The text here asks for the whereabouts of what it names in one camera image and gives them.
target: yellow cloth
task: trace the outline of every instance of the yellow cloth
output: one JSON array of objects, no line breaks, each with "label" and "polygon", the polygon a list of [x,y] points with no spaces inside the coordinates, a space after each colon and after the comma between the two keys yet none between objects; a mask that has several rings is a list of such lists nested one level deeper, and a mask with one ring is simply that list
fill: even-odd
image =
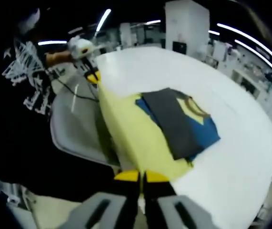
[{"label": "yellow cloth", "polygon": [[173,159],[161,129],[135,104],[139,94],[119,98],[101,82],[98,87],[102,114],[114,143],[141,174],[149,169],[173,180],[192,168],[184,159]]}]

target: person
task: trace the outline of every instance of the person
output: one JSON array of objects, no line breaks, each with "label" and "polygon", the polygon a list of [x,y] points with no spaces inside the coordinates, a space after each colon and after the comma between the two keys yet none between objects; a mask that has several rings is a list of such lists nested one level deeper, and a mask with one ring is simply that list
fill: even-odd
[{"label": "person", "polygon": [[41,53],[29,36],[39,19],[40,9],[24,7],[3,22],[7,33],[0,42],[0,180],[37,195],[82,202],[114,173],[52,143],[49,118],[55,93],[46,69],[74,58],[69,51]]}]

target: round white table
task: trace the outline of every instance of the round white table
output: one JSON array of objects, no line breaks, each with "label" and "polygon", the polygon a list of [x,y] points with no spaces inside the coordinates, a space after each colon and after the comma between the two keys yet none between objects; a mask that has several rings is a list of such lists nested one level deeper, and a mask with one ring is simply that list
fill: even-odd
[{"label": "round white table", "polygon": [[[160,48],[110,52],[97,57],[97,64],[103,85],[119,96],[170,87],[211,114],[220,142],[196,157],[194,168],[172,185],[210,212],[218,227],[248,228],[272,178],[272,123],[251,95],[210,66]],[[84,119],[82,109],[75,110],[78,120]]]}]

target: white graphic print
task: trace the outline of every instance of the white graphic print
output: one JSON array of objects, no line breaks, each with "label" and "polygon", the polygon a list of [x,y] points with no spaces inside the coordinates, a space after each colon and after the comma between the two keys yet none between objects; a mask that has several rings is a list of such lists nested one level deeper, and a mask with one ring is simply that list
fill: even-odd
[{"label": "white graphic print", "polygon": [[[35,88],[33,96],[28,96],[23,104],[29,109],[39,106],[36,102],[40,99],[41,104],[39,109],[34,109],[39,114],[45,114],[46,108],[50,107],[48,104],[48,97],[50,95],[50,87],[43,91],[42,79],[38,72],[45,72],[42,62],[37,56],[36,47],[32,42],[21,43],[14,40],[15,60],[7,67],[2,75],[12,82],[13,86],[28,79],[29,84]],[[10,49],[7,49],[3,55],[4,58],[11,57]]]}]

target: white table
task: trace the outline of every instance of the white table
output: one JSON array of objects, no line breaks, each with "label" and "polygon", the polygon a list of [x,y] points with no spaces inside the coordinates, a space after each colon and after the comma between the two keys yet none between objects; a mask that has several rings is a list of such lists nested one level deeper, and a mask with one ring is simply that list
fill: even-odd
[{"label": "white table", "polygon": [[255,99],[221,72],[160,48],[110,52],[97,57],[97,64],[104,86],[119,96],[170,87],[212,115],[220,142],[172,185],[210,212],[220,228],[248,228],[272,178],[272,123]]}]

